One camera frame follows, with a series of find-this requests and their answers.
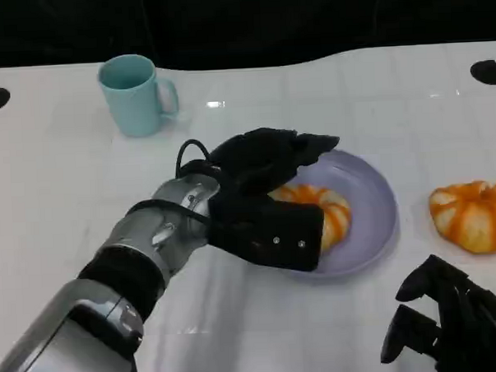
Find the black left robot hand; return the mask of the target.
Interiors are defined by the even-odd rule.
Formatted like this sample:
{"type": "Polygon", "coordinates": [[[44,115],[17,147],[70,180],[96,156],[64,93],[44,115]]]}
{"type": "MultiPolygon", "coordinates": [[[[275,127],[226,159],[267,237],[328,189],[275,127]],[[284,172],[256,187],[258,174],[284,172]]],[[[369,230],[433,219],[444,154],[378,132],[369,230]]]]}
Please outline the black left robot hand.
{"type": "Polygon", "coordinates": [[[340,141],[335,135],[257,128],[221,143],[210,161],[250,196],[267,194],[292,180],[301,166],[313,165],[340,141]]]}

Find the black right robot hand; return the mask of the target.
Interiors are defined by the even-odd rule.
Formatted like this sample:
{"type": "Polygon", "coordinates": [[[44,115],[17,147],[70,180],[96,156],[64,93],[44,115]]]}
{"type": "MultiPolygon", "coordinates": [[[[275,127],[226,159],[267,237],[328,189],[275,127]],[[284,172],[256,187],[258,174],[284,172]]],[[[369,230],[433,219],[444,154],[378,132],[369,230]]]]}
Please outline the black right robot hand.
{"type": "Polygon", "coordinates": [[[437,372],[496,372],[496,295],[430,255],[396,293],[400,305],[382,344],[391,364],[405,348],[435,361],[437,372]]]}

